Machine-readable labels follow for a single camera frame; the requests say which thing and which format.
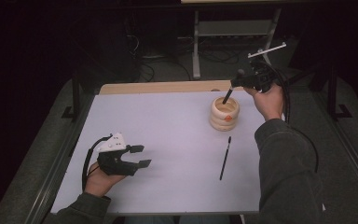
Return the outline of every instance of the table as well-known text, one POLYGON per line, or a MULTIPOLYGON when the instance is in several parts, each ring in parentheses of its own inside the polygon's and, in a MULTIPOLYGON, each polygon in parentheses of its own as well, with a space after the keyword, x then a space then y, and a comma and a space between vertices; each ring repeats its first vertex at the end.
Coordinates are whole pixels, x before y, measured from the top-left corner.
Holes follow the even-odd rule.
MULTIPOLYGON (((99 138, 122 132, 126 144, 144 145, 124 161, 151 159, 115 185, 108 213, 121 216, 245 214, 258 211, 258 150, 254 132, 264 122, 253 99, 241 89, 238 125, 219 132, 209 124, 214 98, 226 95, 228 80, 109 84, 89 111, 52 213, 81 193, 81 170, 87 150, 99 138), (219 176, 232 137, 223 179, 219 176)), ((96 161, 94 152, 91 162, 96 161)))

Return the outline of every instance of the dark floor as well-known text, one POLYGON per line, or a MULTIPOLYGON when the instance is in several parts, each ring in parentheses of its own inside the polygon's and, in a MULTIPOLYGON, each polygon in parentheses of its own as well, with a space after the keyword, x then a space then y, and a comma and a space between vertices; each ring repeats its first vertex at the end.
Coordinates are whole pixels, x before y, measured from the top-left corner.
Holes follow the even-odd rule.
MULTIPOLYGON (((358 95, 358 5, 341 7, 335 12, 345 15, 346 25, 340 25, 342 22, 338 20, 342 17, 329 18, 328 20, 337 28, 327 33, 322 32, 325 30, 317 32, 318 27, 315 24, 321 24, 319 20, 326 20, 326 15, 330 13, 327 13, 326 9, 316 10, 316 19, 312 18, 308 24, 308 30, 298 36, 302 38, 295 52, 295 59, 291 63, 294 67, 301 69, 306 69, 312 63, 317 63, 318 60, 315 58, 321 55, 318 53, 322 52, 324 55, 324 50, 328 45, 325 43, 319 45, 319 43, 324 42, 321 40, 334 37, 338 44, 335 44, 333 48, 327 48, 338 52, 335 54, 333 64, 338 75, 350 83, 358 95), (337 33, 331 37, 328 35, 330 32, 337 33)), ((68 27, 71 27, 67 17, 76 18, 77 24, 83 24, 81 23, 85 22, 83 16, 75 13, 62 14, 42 1, 33 1, 32 3, 0 1, 0 201, 60 89, 74 73, 74 67, 84 65, 86 62, 88 66, 86 68, 79 66, 83 68, 79 73, 85 70, 94 71, 95 74, 103 72, 101 71, 103 66, 99 64, 104 65, 103 59, 90 57, 86 54, 100 50, 93 48, 94 45, 87 45, 90 42, 89 36, 77 40, 80 44, 85 44, 83 46, 86 50, 73 50, 70 48, 76 48, 77 42, 74 43, 70 36, 57 35, 57 30, 63 33, 65 29, 67 31, 68 27), (74 54, 78 56, 75 57, 78 61, 71 58, 74 54)), ((294 30, 296 29, 281 30, 277 38, 287 38, 291 33, 286 34, 285 31, 294 30)), ((93 31, 95 30, 74 30, 73 34, 74 36, 85 36, 84 32, 92 33, 93 31)), ((91 37, 96 38, 94 40, 97 42, 104 41, 95 36, 91 37)), ((149 43, 155 44, 156 39, 151 37, 149 43)), ((177 49, 170 48, 170 45, 162 45, 161 48, 167 53, 177 51, 177 49)), ((127 77, 111 78, 122 81, 127 77)), ((83 82, 83 85, 92 89, 100 84, 98 80, 97 78, 91 87, 87 86, 88 82, 83 82)))

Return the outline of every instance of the gray carpet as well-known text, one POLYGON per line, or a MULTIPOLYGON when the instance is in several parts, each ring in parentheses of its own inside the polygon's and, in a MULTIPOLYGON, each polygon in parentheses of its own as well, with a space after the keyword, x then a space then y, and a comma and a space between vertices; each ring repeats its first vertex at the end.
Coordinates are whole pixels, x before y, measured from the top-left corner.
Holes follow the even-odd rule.
MULTIPOLYGON (((291 54, 296 47, 288 43, 288 48, 279 53, 270 54, 272 64, 282 68, 290 61, 291 54)), ((236 76, 239 68, 247 71, 247 62, 244 56, 248 52, 240 54, 237 63, 213 63, 205 58, 200 58, 201 80, 231 79, 236 76)), ((216 57, 224 57, 225 52, 208 52, 216 57)), ((188 74, 192 73, 191 54, 187 53, 173 63, 153 61, 148 63, 155 69, 153 81, 184 81, 188 80, 188 74)), ((150 78, 145 72, 140 82, 150 78)), ((296 71, 284 69, 288 76, 296 71)), ((305 133, 316 146, 319 157, 319 174, 324 182, 324 221, 326 224, 358 223, 358 175, 350 161, 346 147, 343 145, 337 127, 347 136, 350 143, 358 153, 358 101, 351 87, 338 80, 337 102, 344 104, 352 113, 351 119, 339 119, 332 121, 325 113, 325 91, 311 92, 307 88, 310 77, 305 77, 296 83, 291 89, 292 117, 291 124, 305 133)), ((34 140, 28 155, 19 169, 12 184, 7 190, 5 198, 0 204, 0 223, 37 223, 43 218, 43 214, 52 205, 55 192, 60 185, 67 162, 65 159, 57 161, 57 155, 70 152, 70 147, 76 141, 76 136, 81 130, 80 118, 77 122, 70 119, 62 119, 63 110, 72 104, 71 83, 62 87, 54 106, 50 110, 45 124, 34 140), (46 181, 49 172, 55 171, 55 178, 46 181)), ((92 96, 83 94, 82 108, 87 112, 92 96)), ((246 223, 255 223, 256 216, 245 216, 246 223)))

